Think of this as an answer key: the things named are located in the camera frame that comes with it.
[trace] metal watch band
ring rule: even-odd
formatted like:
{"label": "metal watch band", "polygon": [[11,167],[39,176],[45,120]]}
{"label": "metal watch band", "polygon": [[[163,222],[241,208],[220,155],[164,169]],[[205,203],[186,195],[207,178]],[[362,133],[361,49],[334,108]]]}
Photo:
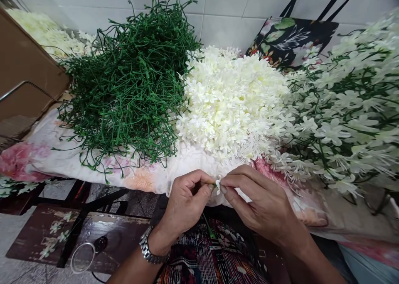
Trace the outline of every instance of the metal watch band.
{"label": "metal watch band", "polygon": [[154,226],[148,227],[148,229],[144,232],[144,234],[140,237],[140,248],[145,260],[149,263],[160,264],[164,263],[168,260],[169,254],[166,256],[155,256],[151,254],[150,248],[148,247],[148,237],[150,236],[151,231],[154,229]]}

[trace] tiled floor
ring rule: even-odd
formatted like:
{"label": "tiled floor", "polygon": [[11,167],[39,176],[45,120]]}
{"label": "tiled floor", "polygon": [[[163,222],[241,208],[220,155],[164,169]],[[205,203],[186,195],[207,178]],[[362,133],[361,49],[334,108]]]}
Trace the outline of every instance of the tiled floor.
{"label": "tiled floor", "polygon": [[[64,199],[72,186],[73,182],[70,181],[46,186],[43,190],[42,196],[47,198]],[[88,202],[116,190],[118,190],[116,187],[92,184]],[[150,218],[155,210],[158,197],[158,195],[153,193],[130,191],[119,200],[128,201],[127,214]],[[114,204],[111,211],[115,212],[117,207],[118,204]],[[33,210],[34,208],[31,208],[23,216],[0,214],[0,284],[100,283],[89,272],[73,274],[68,267],[65,269],[59,269],[54,266],[8,259],[5,257],[5,254],[32,214]],[[106,274],[96,274],[96,276],[103,281],[106,281],[109,278],[109,275]]]}

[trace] black strap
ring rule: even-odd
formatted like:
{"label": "black strap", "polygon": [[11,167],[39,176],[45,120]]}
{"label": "black strap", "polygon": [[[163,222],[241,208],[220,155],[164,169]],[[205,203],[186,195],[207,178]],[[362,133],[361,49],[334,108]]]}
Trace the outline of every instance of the black strap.
{"label": "black strap", "polygon": [[[291,0],[288,5],[285,7],[285,9],[283,10],[283,12],[280,14],[281,17],[290,17],[291,13],[294,9],[295,3],[297,0]],[[323,10],[323,12],[320,14],[320,16],[318,17],[317,20],[323,20],[323,18],[325,17],[325,15],[328,13],[328,11],[331,10],[331,8],[333,7],[333,5],[337,2],[337,0],[331,0],[327,7]],[[349,0],[346,0],[326,21],[332,21],[337,14],[342,10],[342,8],[349,2]]]}
{"label": "black strap", "polygon": [[332,21],[348,2],[349,0],[346,0],[326,21]]}
{"label": "black strap", "polygon": [[317,20],[323,20],[323,18],[325,17],[325,15],[328,13],[328,11],[331,10],[331,8],[334,6],[334,4],[337,2],[338,0],[331,0],[327,7],[323,10],[323,12],[320,14],[320,16],[318,17]]}
{"label": "black strap", "polygon": [[292,10],[294,9],[296,0],[291,0],[288,5],[286,6],[286,8],[281,12],[280,16],[284,16],[284,17],[290,17]]}

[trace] cardboard box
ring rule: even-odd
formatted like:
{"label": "cardboard box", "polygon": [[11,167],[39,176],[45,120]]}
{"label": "cardboard box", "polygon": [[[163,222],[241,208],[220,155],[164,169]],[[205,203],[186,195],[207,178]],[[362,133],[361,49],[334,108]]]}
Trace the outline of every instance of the cardboard box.
{"label": "cardboard box", "polygon": [[[0,99],[30,81],[57,100],[70,84],[65,70],[0,8]],[[54,101],[25,84],[0,101],[0,151],[21,139]]]}

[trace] green leaf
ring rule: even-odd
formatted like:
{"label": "green leaf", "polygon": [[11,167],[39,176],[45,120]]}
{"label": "green leaf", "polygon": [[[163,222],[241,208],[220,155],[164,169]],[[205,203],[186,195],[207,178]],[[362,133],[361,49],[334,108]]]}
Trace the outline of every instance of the green leaf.
{"label": "green leaf", "polygon": [[267,44],[265,44],[265,43],[262,43],[262,44],[261,44],[261,49],[262,49],[262,51],[263,51],[265,54],[268,53],[269,48],[270,48],[270,45],[267,45]]}
{"label": "green leaf", "polygon": [[295,25],[295,20],[289,17],[283,18],[278,24],[275,24],[276,29],[286,29]]}
{"label": "green leaf", "polygon": [[273,42],[276,41],[278,38],[281,37],[282,34],[284,34],[284,31],[275,31],[270,33],[267,37],[266,37],[266,42]]}

